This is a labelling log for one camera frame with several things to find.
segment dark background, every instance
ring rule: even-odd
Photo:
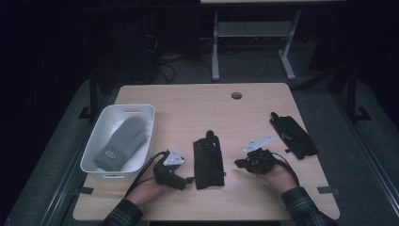
[[[155,33],[170,46],[195,55],[196,38],[211,37],[212,27],[206,23],[212,22],[212,16],[212,12],[159,11],[151,26],[133,10],[106,10],[97,1],[2,0],[1,221],[18,199],[72,96],[91,74],[100,75],[103,92],[128,83],[150,83],[156,76],[152,71],[156,56],[148,55],[144,34]],[[338,63],[353,69],[397,126],[398,20],[397,8],[389,3],[349,1],[339,13],[304,9],[295,34],[297,40],[319,40],[311,69],[328,70]],[[135,32],[125,34],[126,30]],[[126,52],[121,46],[130,38],[137,44]]]

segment human arm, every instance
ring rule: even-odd
[[[276,164],[270,172],[256,175],[264,179],[280,195],[296,225],[338,225],[318,210],[305,188],[298,186],[294,177],[284,167]]]
[[[161,186],[153,179],[153,167],[156,162],[143,174],[139,183],[120,203],[108,214],[102,226],[133,226],[137,225],[143,213],[139,206],[150,202],[158,196],[173,190],[169,186]]]

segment person's right hand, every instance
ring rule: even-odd
[[[291,173],[287,171],[287,169],[280,166],[279,164],[275,164],[274,168],[266,174],[254,174],[257,177],[264,179],[269,184],[269,186],[279,195],[282,195],[284,192],[298,187],[293,175],[291,175]]]

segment gray cloth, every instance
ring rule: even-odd
[[[146,141],[145,130],[146,122],[139,117],[125,120],[94,158],[97,167],[119,171]]]

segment hand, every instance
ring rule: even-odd
[[[161,194],[164,194],[168,191],[173,190],[170,186],[161,186],[158,185],[155,181],[153,174],[153,167],[156,162],[153,162],[146,172],[141,177],[140,183],[126,196],[126,200],[134,203],[137,206],[140,206],[146,202],[153,200]]]
[[[255,175],[264,179],[270,185],[270,187],[279,195],[282,195],[284,192],[298,187],[293,175],[291,175],[291,173],[287,171],[287,169],[280,166],[279,164],[275,164],[274,168],[266,174]]]

